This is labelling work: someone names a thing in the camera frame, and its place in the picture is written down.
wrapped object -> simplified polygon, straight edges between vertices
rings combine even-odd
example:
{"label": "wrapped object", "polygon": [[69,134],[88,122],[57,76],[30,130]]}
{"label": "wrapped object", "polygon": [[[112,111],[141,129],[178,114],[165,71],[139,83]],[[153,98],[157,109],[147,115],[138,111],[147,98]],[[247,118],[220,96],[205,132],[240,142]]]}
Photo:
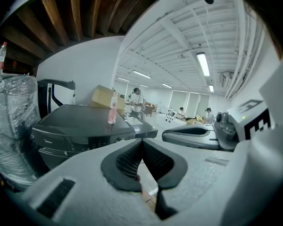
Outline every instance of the wrapped object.
{"label": "wrapped object", "polygon": [[34,77],[0,74],[0,174],[18,190],[46,170],[32,135],[40,120],[37,91]]}

man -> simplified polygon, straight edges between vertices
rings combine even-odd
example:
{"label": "man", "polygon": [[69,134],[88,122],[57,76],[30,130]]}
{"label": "man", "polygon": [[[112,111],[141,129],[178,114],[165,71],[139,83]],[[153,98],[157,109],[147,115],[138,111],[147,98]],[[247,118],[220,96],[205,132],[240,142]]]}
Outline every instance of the man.
{"label": "man", "polygon": [[138,88],[134,88],[133,93],[136,94],[136,98],[132,101],[133,111],[131,115],[139,116],[143,106],[143,96]]}
{"label": "man", "polygon": [[179,111],[177,112],[177,118],[178,119],[183,119],[184,118],[183,107],[179,108]]}
{"label": "man", "polygon": [[212,124],[213,119],[214,119],[214,115],[212,113],[211,108],[207,108],[207,113],[208,113],[208,117],[205,119],[205,124]]}

ceiling light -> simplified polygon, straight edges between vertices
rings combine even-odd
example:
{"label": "ceiling light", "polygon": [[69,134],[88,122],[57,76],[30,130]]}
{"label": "ceiling light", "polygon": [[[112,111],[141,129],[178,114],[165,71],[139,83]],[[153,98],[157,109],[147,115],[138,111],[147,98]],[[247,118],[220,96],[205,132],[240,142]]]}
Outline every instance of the ceiling light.
{"label": "ceiling light", "polygon": [[209,90],[210,90],[211,92],[214,92],[214,86],[209,85],[208,87],[209,87]]}
{"label": "ceiling light", "polygon": [[151,79],[151,77],[150,76],[147,76],[147,75],[145,75],[145,74],[143,74],[143,73],[139,73],[139,72],[137,72],[137,71],[133,71],[133,73],[136,73],[136,74],[139,74],[139,75],[141,75],[141,76],[144,76],[144,77],[146,77],[146,78],[148,78],[148,79]]}
{"label": "ceiling light", "polygon": [[[119,77],[118,77],[119,78]],[[120,80],[124,80],[124,81],[128,81],[128,82],[130,82],[129,80],[125,80],[125,79],[122,79],[122,78],[119,78]]]}
{"label": "ceiling light", "polygon": [[166,87],[168,87],[168,88],[172,88],[171,86],[168,86],[168,85],[166,85],[166,84],[162,84],[162,85],[164,85],[164,86],[166,86]]}
{"label": "ceiling light", "polygon": [[209,76],[208,61],[207,61],[206,54],[204,52],[197,53],[197,58],[201,65],[204,76]]}
{"label": "ceiling light", "polygon": [[187,91],[181,91],[181,90],[173,90],[173,91],[187,93]]}

floor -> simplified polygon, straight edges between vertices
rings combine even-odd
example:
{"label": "floor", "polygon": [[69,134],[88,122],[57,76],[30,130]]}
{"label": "floor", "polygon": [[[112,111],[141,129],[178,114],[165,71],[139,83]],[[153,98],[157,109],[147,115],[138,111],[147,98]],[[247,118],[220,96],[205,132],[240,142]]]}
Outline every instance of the floor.
{"label": "floor", "polygon": [[152,115],[148,115],[148,116],[145,115],[145,121],[158,130],[156,139],[162,141],[161,134],[166,129],[163,129],[162,127],[160,127],[158,124],[155,123],[157,114],[158,113],[156,112],[152,112]]}
{"label": "floor", "polygon": [[[156,139],[162,140],[161,134],[163,133],[164,129],[155,123],[156,116],[157,113],[152,112],[152,116],[145,116],[145,121],[154,128],[158,129]],[[156,193],[158,191],[158,185],[143,161],[140,163],[137,173],[141,177],[144,200],[150,210],[154,211],[156,205]]]}

plastic bottle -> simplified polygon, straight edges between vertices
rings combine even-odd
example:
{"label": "plastic bottle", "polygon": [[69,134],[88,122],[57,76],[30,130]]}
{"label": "plastic bottle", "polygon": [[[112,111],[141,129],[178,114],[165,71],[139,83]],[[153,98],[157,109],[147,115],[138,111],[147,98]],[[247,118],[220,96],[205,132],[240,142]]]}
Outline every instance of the plastic bottle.
{"label": "plastic bottle", "polygon": [[17,67],[17,61],[14,61],[13,62],[13,73],[14,73],[14,70],[16,69],[16,67]]}
{"label": "plastic bottle", "polygon": [[6,55],[6,46],[8,43],[4,42],[1,49],[0,49],[0,73],[3,72],[3,64]]}
{"label": "plastic bottle", "polygon": [[118,95],[118,93],[114,92],[113,97],[111,98],[109,118],[108,118],[109,124],[114,124],[116,122],[116,118],[117,118],[117,95]]}

